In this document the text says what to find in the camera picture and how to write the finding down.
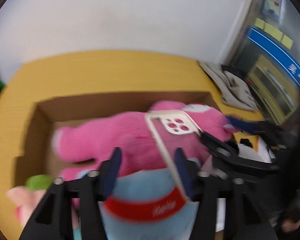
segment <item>stuffed toy ear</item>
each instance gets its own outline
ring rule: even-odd
[[[6,195],[17,207],[30,203],[33,198],[31,192],[26,187],[14,187]]]
[[[235,128],[232,124],[225,124],[224,126],[223,126],[223,129],[225,130],[225,131],[227,131],[227,132],[229,132],[229,133],[235,133],[235,132],[239,132],[240,131],[240,129],[238,129],[238,128]]]
[[[186,107],[186,104],[177,101],[158,101],[148,111],[179,110]]]
[[[55,153],[60,152],[60,139],[62,136],[62,131],[61,130],[56,130],[52,136],[51,140],[51,147],[54,150]]]
[[[208,111],[211,107],[203,104],[189,104],[182,109],[182,111],[194,112],[194,113],[203,113]]]

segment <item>white wall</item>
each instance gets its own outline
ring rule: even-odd
[[[251,0],[7,0],[0,76],[26,62],[93,49],[133,49],[222,61]]]

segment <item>red label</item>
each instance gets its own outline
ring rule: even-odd
[[[170,217],[177,213],[186,200],[175,188],[166,197],[153,202],[127,202],[113,196],[109,197],[103,205],[114,215],[133,221],[156,221]]]

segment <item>pink stuffed toy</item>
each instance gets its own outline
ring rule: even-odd
[[[150,111],[183,110],[204,131],[221,141],[231,138],[234,128],[218,110],[201,104],[185,105],[175,101],[159,101]],[[96,170],[102,161],[108,160],[115,147],[122,149],[122,164],[119,176],[141,170],[165,168],[154,139],[146,125],[145,114],[125,112],[108,118],[99,118],[77,128],[62,127],[52,138],[56,155],[64,162],[82,162],[94,159],[96,163],[84,168],[66,168],[60,176],[65,180],[77,179],[81,171]],[[165,132],[159,123],[157,130],[169,153],[173,156],[177,147],[182,147],[186,157],[196,158],[201,165],[209,157],[208,149],[201,144],[196,134],[175,135]]]
[[[15,187],[7,192],[7,197],[17,206],[15,214],[22,228],[26,226],[45,193],[45,190],[30,191],[26,187]],[[78,216],[74,209],[72,209],[72,226],[73,229],[79,228]]]

